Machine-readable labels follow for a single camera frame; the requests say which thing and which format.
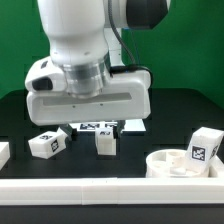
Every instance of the white cube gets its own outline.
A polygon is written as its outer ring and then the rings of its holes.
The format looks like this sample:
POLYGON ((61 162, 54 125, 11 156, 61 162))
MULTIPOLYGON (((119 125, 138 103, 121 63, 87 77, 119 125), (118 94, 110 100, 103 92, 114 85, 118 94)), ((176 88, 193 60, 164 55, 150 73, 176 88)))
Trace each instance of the white cube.
POLYGON ((9 143, 0 142, 0 170, 10 158, 9 143))
POLYGON ((116 155, 116 139, 112 128, 96 128, 95 141, 98 155, 116 155))
POLYGON ((204 172, 218 152, 224 132, 200 128, 193 133, 185 158, 185 167, 195 172, 204 172))
POLYGON ((65 135, 48 131, 29 140, 29 146, 32 156, 48 159, 66 148, 65 135))

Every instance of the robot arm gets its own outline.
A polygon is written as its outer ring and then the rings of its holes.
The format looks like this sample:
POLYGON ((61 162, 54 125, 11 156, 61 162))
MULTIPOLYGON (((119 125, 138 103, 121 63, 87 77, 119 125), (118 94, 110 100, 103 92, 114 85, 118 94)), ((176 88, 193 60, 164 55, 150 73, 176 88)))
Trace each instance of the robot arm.
POLYGON ((110 13, 119 28, 154 27, 167 14, 169 1, 112 0, 111 5, 109 1, 38 0, 50 57, 37 61, 26 78, 34 123, 124 120, 150 114, 149 72, 113 76, 104 28, 111 26, 110 13))

